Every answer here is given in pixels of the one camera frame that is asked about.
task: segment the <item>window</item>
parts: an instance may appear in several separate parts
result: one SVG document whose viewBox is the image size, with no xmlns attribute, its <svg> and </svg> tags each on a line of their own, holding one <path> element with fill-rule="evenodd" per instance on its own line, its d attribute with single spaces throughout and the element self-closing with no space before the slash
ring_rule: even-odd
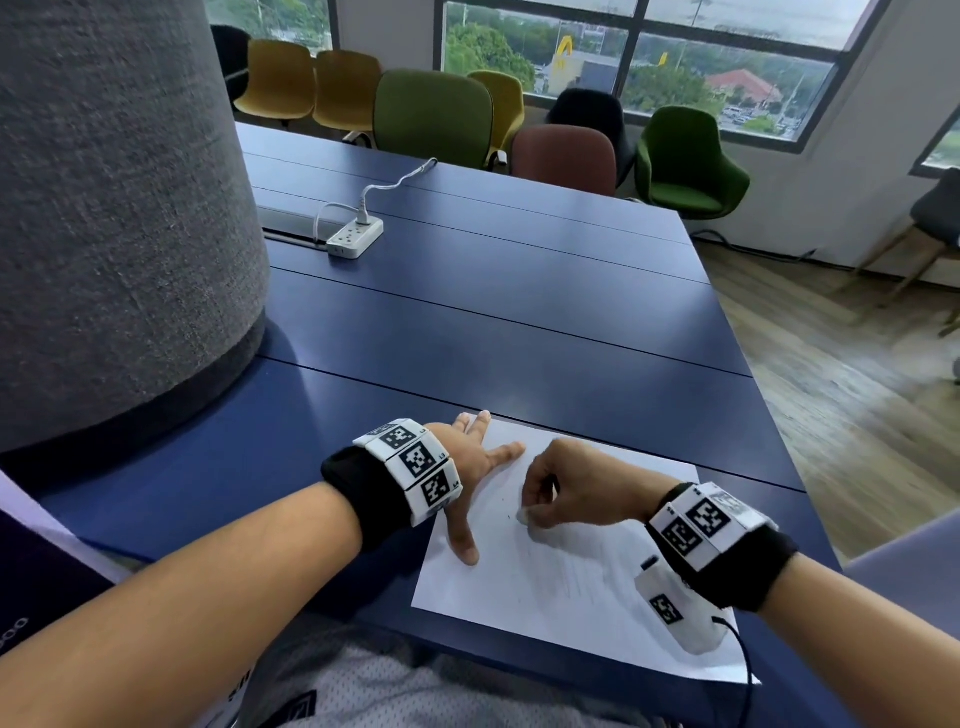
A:
<svg viewBox="0 0 960 728">
<path fill-rule="evenodd" d="M 932 148 L 924 151 L 920 157 L 915 173 L 927 177 L 939 177 L 940 173 L 950 167 L 960 167 L 960 110 L 947 128 L 935 139 Z"/>
<path fill-rule="evenodd" d="M 642 123 L 667 105 L 724 136 L 800 151 L 890 0 L 437 0 L 438 68 L 519 78 L 528 103 L 617 95 Z"/>
<path fill-rule="evenodd" d="M 257 38 L 290 40 L 311 53 L 333 48 L 327 0 L 205 0 L 214 25 L 232 25 Z"/>
</svg>

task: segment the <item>forearm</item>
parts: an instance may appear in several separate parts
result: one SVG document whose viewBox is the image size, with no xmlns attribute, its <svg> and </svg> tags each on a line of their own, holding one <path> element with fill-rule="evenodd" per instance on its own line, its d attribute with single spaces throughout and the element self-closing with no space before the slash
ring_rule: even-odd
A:
<svg viewBox="0 0 960 728">
<path fill-rule="evenodd" d="M 760 616 L 871 728 L 952 725 L 960 643 L 798 554 Z"/>
<path fill-rule="evenodd" d="M 189 724 L 361 541 L 349 503 L 325 484 L 206 536 L 0 660 L 0 724 Z"/>
</svg>

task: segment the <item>black wristband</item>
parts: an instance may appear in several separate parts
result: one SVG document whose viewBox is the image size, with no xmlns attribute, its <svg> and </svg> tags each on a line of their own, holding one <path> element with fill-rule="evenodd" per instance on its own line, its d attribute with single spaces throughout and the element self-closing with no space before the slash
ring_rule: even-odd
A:
<svg viewBox="0 0 960 728">
<path fill-rule="evenodd" d="M 410 526 L 410 505 L 382 462 L 363 448 L 351 446 L 328 457 L 324 480 L 353 507 L 363 532 L 363 551 L 375 550 L 387 538 Z"/>
<path fill-rule="evenodd" d="M 678 485 L 663 499 L 660 508 L 693 485 Z M 798 551 L 789 536 L 767 524 L 745 535 L 728 551 L 697 571 L 656 528 L 648 524 L 647 532 L 673 571 L 694 592 L 720 609 L 736 607 L 745 612 L 759 611 L 774 582 Z"/>
</svg>

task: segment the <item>person's right arm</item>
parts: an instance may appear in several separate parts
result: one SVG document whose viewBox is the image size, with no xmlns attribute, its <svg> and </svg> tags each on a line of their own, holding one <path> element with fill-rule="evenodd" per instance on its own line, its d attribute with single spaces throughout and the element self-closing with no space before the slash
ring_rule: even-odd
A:
<svg viewBox="0 0 960 728">
<path fill-rule="evenodd" d="M 647 522 L 679 483 L 556 440 L 531 466 L 522 505 L 545 528 Z M 797 554 L 759 615 L 870 728 L 956 725 L 960 642 L 882 596 Z"/>
</svg>

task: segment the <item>yellow chair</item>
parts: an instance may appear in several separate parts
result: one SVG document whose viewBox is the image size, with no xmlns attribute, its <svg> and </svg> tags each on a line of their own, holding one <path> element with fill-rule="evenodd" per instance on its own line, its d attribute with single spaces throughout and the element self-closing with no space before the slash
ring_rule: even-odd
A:
<svg viewBox="0 0 960 728">
<path fill-rule="evenodd" d="M 373 130 L 373 100 L 383 69 L 365 53 L 321 51 L 314 64 L 317 103 L 313 118 L 321 126 L 344 132 Z"/>
<path fill-rule="evenodd" d="M 302 45 L 285 40 L 250 41 L 250 82 L 234 105 L 251 116 L 292 119 L 309 116 L 314 105 L 313 57 Z"/>
<path fill-rule="evenodd" d="M 469 76 L 486 86 L 493 99 L 490 156 L 506 153 L 514 134 L 523 126 L 523 85 L 513 76 L 496 71 L 473 71 Z"/>
</svg>

